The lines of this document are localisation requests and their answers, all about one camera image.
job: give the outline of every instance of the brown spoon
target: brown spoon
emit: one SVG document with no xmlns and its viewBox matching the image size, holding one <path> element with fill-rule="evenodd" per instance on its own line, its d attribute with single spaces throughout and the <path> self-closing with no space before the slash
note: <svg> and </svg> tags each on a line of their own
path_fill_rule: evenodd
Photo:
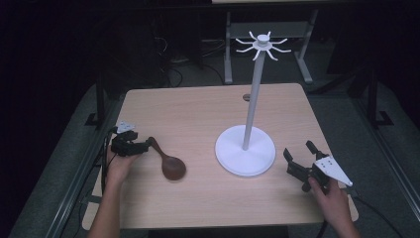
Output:
<svg viewBox="0 0 420 238">
<path fill-rule="evenodd" d="M 179 180 L 185 176 L 186 166 L 185 163 L 179 158 L 171 157 L 165 154 L 158 145 L 158 142 L 155 138 L 149 137 L 152 147 L 160 154 L 161 156 L 161 171 L 163 175 L 169 180 Z"/>
</svg>

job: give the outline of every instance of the hand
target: hand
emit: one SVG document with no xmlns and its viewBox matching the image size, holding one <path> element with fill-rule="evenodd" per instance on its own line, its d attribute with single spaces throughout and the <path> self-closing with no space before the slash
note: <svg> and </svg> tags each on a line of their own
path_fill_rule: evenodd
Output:
<svg viewBox="0 0 420 238">
<path fill-rule="evenodd" d="M 116 153 L 111 151 L 111 147 L 108 147 L 107 162 L 109 166 L 108 174 L 106 177 L 106 183 L 122 184 L 126 179 L 133 162 L 139 156 L 140 155 L 120 157 Z"/>
<path fill-rule="evenodd" d="M 349 199 L 346 192 L 339 188 L 338 182 L 330 178 L 327 194 L 324 194 L 315 178 L 309 178 L 309 184 L 325 219 L 333 226 L 339 236 L 360 237 L 352 221 Z"/>
</svg>

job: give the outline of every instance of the light wood tabletop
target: light wood tabletop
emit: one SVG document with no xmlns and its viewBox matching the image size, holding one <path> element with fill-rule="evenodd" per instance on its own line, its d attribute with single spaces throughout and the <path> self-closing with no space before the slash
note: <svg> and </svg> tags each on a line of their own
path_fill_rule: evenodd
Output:
<svg viewBox="0 0 420 238">
<path fill-rule="evenodd" d="M 294 162 L 311 167 L 311 140 L 330 154 L 325 137 L 297 83 L 262 84 L 254 126 L 275 144 L 274 164 L 264 174 L 242 178 L 226 171 L 215 155 L 215 143 L 226 129 L 245 125 L 250 85 L 132 90 L 127 93 L 118 122 L 136 125 L 138 142 L 157 139 L 162 150 L 182 159 L 186 176 L 166 179 L 161 159 L 150 147 L 137 159 L 123 185 L 122 228 L 186 228 L 281 225 L 322 222 L 311 192 L 289 175 L 283 157 L 287 148 Z M 93 195 L 101 196 L 100 176 Z M 352 217 L 358 212 L 351 204 Z M 83 228 L 89 229 L 97 203 L 89 202 Z"/>
</svg>

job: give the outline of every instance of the floor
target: floor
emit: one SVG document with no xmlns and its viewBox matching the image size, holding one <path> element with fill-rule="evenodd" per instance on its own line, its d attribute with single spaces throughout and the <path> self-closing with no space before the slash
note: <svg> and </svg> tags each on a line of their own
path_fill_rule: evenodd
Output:
<svg viewBox="0 0 420 238">
<path fill-rule="evenodd" d="M 300 44 L 293 41 L 282 48 L 296 50 Z M 338 76 L 326 74 L 333 48 L 332 41 L 310 44 L 305 60 L 314 79 L 311 85 L 303 82 L 292 54 L 276 54 L 279 61 L 267 58 L 262 83 L 297 82 L 306 92 L 319 88 Z M 203 60 L 203 68 L 188 62 L 176 63 L 175 70 L 168 72 L 171 85 L 222 85 L 223 56 L 216 54 Z M 234 54 L 232 62 L 234 84 L 251 84 L 252 56 Z M 394 125 L 373 129 L 365 115 L 366 94 L 359 99 L 346 94 L 351 82 L 345 81 L 322 95 L 308 93 L 309 102 L 336 160 L 353 180 L 361 198 L 389 219 L 403 237 L 418 237 L 420 132 L 401 110 L 392 91 L 382 84 L 378 87 L 377 110 L 386 111 Z M 84 198 L 99 172 L 92 163 L 103 138 L 103 130 L 84 125 L 89 114 L 95 112 L 95 100 L 92 87 L 67 125 L 11 237 L 86 236 L 80 227 L 86 208 Z M 123 101 L 124 95 L 120 100 L 106 100 L 104 128 L 115 125 Z M 372 209 L 357 200 L 355 204 L 360 214 L 355 223 L 364 237 L 399 237 Z M 321 224 L 288 226 L 288 237 L 315 237 L 320 227 Z M 275 227 L 266 232 L 277 235 Z M 121 237 L 146 238 L 149 232 L 122 230 Z M 324 237 L 337 236 L 328 227 Z"/>
</svg>

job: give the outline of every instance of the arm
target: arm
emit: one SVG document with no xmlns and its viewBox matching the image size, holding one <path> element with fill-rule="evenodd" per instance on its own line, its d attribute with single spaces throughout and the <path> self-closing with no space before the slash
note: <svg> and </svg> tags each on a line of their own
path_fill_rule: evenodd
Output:
<svg viewBox="0 0 420 238">
<path fill-rule="evenodd" d="M 133 161 L 138 157 L 119 157 L 108 148 L 108 175 L 102 201 L 87 237 L 120 236 L 120 192 Z"/>
<path fill-rule="evenodd" d="M 339 237 L 361 237 L 352 221 L 347 194 L 339 188 L 338 182 L 330 179 L 327 194 L 324 194 L 315 178 L 309 178 L 309 184 L 325 219 L 333 226 Z"/>
</svg>

